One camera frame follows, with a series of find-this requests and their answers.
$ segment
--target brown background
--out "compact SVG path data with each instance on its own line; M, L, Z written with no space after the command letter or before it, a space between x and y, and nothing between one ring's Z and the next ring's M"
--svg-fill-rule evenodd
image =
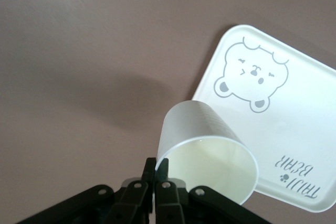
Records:
M156 156L163 118L192 97L222 34L250 24L336 68L336 0L0 0L0 223ZM334 223L258 193L273 223Z

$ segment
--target gray line drawing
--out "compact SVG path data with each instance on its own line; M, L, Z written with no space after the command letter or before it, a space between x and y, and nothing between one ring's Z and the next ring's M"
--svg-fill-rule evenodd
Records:
M255 113L266 111L270 97L288 79L288 59L258 46L242 42L231 45L225 53L223 76L214 84L215 93L222 98L234 95L248 101Z

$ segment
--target white paper cup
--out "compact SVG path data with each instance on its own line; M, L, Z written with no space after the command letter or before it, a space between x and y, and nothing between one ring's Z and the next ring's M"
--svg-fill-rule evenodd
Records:
M156 170L169 159L169 178L190 191L208 186L238 204L253 193L259 176L256 159L207 104L184 101L163 122Z

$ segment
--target white tray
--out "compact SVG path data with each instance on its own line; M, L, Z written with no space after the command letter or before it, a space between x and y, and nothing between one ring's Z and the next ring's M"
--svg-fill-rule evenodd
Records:
M248 25L231 28L194 94L257 158L256 191L311 212L336 202L336 71Z

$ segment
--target cartoon bear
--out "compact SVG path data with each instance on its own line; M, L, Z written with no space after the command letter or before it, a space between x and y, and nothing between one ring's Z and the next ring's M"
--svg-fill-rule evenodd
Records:
M214 85L219 97L236 97L249 101L253 112L268 109L269 98L283 86L288 78L288 68L281 57L268 52L260 45L246 45L245 38L229 47L225 53L222 77Z

